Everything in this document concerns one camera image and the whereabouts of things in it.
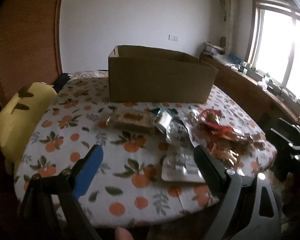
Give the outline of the orange-print white tablecloth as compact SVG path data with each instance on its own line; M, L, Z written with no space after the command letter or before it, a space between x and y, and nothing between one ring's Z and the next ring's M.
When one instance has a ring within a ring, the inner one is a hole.
M58 175L98 144L103 161L87 193L79 199L95 227L157 224L198 212L218 202L204 184L168 183L161 164L172 147L161 133L115 129L107 119L116 109L149 111L157 103L113 103L108 79L67 82L31 135L15 177L22 200L34 174Z

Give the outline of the white wall switch plate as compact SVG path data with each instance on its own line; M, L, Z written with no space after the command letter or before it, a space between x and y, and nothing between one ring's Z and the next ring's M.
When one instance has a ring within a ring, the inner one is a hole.
M169 36L168 36L168 39L169 39L170 41L175 41L175 42L178 42L178 41L179 41L179 37L174 36L174 35L169 35Z

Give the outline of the teal foil snack wrapper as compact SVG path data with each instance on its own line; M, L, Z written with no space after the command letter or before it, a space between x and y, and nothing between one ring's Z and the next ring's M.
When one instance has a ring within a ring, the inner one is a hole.
M154 108L150 110L151 113L155 115L161 115L163 113L168 113L169 115L178 115L178 111L175 108Z

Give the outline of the wooden sideboard cabinet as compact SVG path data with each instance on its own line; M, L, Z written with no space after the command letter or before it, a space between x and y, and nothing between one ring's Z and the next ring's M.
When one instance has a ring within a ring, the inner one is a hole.
M237 103L264 131L279 118L299 125L300 118L278 96L264 91L255 80L232 70L211 57L200 55L200 62L218 69L215 85Z

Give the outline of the window with frame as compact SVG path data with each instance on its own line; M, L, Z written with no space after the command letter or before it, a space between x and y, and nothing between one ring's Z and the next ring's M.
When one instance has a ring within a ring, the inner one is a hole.
M253 12L249 63L300 101L300 9L293 0L253 0Z

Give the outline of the yellow plush toy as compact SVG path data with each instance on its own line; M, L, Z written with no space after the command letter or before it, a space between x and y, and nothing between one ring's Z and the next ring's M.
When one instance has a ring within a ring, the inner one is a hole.
M22 87L0 112L0 149L12 173L20 164L26 145L57 93L51 85L35 82Z

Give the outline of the wooden wardrobe door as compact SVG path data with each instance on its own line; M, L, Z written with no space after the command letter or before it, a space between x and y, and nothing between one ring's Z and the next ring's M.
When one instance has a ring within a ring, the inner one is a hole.
M5 0L0 7L0 108L24 85L61 75L61 1Z

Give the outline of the white flat snack packet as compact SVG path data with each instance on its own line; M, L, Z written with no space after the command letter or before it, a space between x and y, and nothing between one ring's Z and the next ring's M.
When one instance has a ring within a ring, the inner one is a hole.
M204 183L202 173L192 154L167 155L162 163L161 178L166 182Z

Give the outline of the brown granola snack pack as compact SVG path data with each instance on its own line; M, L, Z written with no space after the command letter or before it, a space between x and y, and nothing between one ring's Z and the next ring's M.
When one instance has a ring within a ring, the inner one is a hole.
M146 134L155 132L154 123L153 113L133 109L116 109L107 120L109 127Z

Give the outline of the silver white snack pouch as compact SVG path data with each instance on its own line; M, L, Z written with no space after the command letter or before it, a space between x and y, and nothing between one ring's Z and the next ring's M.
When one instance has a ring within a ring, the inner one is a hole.
M154 126L165 136L166 142L175 147L197 147L199 142L191 132L184 116L163 113L155 115Z

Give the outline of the brown cardboard box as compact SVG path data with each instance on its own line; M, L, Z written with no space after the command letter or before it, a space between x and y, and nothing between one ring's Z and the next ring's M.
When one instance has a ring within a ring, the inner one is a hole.
M108 56L112 102L205 103L218 70L179 51L116 46Z

